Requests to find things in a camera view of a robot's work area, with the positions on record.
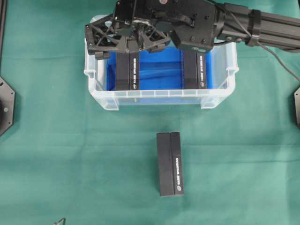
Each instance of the green cloth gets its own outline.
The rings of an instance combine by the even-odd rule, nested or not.
[[[300,18],[297,0],[229,0]],[[111,0],[9,0],[1,76],[15,124],[0,137],[0,223],[298,225],[297,81],[238,45],[236,91],[213,110],[124,106],[88,93],[84,24]],[[297,54],[276,50],[300,75]],[[159,197],[156,133],[180,131],[185,195]]]

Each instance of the blue liner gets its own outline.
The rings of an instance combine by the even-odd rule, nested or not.
[[[140,52],[139,90],[180,90],[184,87],[181,50],[167,47],[163,52]],[[206,54],[207,87],[212,89],[211,54]],[[115,90],[116,53],[111,53],[106,64],[107,90]]]

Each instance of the black box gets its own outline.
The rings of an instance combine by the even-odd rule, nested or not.
[[[183,52],[184,89],[207,89],[205,53]]]
[[[180,134],[157,134],[160,196],[183,195]]]
[[[116,90],[139,90],[139,53],[117,53]]]

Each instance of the screw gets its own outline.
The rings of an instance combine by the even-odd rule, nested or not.
[[[168,2],[168,0],[159,0],[160,4],[166,4]]]
[[[228,36],[228,37],[226,37],[226,41],[232,41],[232,37],[231,36]]]

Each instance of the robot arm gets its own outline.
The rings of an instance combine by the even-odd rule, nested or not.
[[[300,19],[205,0],[119,0],[113,14],[85,31],[89,54],[98,60],[109,58],[109,52],[160,52],[170,41],[185,51],[209,52],[215,39],[300,52]]]

